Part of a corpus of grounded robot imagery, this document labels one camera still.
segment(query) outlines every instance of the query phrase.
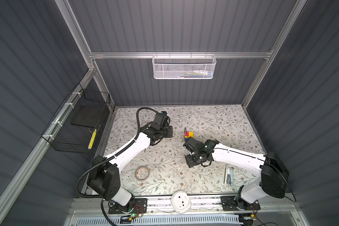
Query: white round device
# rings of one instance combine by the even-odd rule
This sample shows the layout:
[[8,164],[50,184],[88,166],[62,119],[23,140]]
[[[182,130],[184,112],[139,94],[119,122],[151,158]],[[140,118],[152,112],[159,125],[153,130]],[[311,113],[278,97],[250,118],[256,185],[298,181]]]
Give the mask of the white round device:
[[191,208],[191,200],[185,191],[176,191],[171,197],[171,205],[176,213],[186,213]]

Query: basket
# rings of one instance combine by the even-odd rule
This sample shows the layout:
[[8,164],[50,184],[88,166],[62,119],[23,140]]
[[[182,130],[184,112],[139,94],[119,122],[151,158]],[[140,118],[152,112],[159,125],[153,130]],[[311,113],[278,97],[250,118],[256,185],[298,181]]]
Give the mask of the basket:
[[[100,134],[104,130],[104,125],[102,124],[104,119],[109,116],[109,103],[109,93],[82,89],[70,104],[66,104],[64,114],[57,121],[52,119],[51,123],[48,124],[47,128],[50,124],[55,124],[51,133],[42,134],[41,136],[56,151],[90,153],[94,142],[100,140]],[[99,115],[97,119],[92,119],[92,121],[96,121],[94,126],[85,127],[73,124],[73,121],[77,119],[77,113],[81,112],[83,108],[94,109]]]
[[215,55],[167,58],[153,55],[152,64],[155,79],[212,79],[216,58]]

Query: floral pattern surface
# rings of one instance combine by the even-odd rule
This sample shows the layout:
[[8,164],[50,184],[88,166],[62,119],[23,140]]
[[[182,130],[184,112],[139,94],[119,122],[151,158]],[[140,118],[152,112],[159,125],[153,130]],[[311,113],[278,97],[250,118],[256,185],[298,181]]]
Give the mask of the floral pattern surface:
[[[217,139],[224,145],[263,153],[261,145],[240,105],[154,107],[167,111],[171,118],[173,137],[164,138],[158,145],[140,152],[121,172],[122,186],[134,195],[172,194],[178,190],[187,193],[237,191],[256,177],[246,170],[213,162],[209,167],[201,165],[188,168],[185,156],[189,153],[182,145],[184,129],[194,133],[199,141]],[[138,108],[118,108],[109,136],[105,154],[112,153],[128,142],[137,132],[136,111]],[[140,111],[141,125],[152,121],[152,111]],[[150,175],[138,180],[136,170],[147,166]],[[235,184],[224,184],[225,168],[232,167]]]

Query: black wire basket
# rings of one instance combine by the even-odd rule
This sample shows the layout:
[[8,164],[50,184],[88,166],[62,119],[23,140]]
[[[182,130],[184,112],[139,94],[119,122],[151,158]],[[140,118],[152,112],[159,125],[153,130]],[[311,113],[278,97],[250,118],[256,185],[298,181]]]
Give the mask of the black wire basket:
[[[66,107],[63,115],[54,121],[53,116],[45,131],[54,124],[50,134],[41,136],[50,143],[56,151],[68,151],[77,153],[90,153],[94,143],[99,142],[100,134],[104,129],[104,120],[108,119],[110,109],[109,93],[82,89]],[[83,112],[95,112],[92,117],[83,115]],[[91,119],[91,125],[81,124],[87,118]]]

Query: black mounting plate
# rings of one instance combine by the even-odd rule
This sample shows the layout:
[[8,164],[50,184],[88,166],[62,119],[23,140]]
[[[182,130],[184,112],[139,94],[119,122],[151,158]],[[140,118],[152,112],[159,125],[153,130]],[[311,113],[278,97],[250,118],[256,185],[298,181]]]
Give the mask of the black mounting plate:
[[[236,195],[221,196],[220,197],[223,211],[237,211],[237,210],[239,210],[237,208],[237,202],[235,201],[235,196]],[[252,206],[251,206],[251,204],[246,205],[245,210],[252,210],[253,207],[254,207],[255,210],[260,210],[259,202],[256,201],[255,204],[252,205]]]
[[[123,211],[127,211],[126,209],[124,209],[121,205],[119,205],[118,203],[109,203],[109,211],[108,214],[127,214],[127,213],[123,213]],[[147,199],[134,199],[134,206],[133,206],[133,210],[130,213],[137,213],[137,207],[135,206],[137,205],[138,208],[138,213],[146,213],[147,212]]]

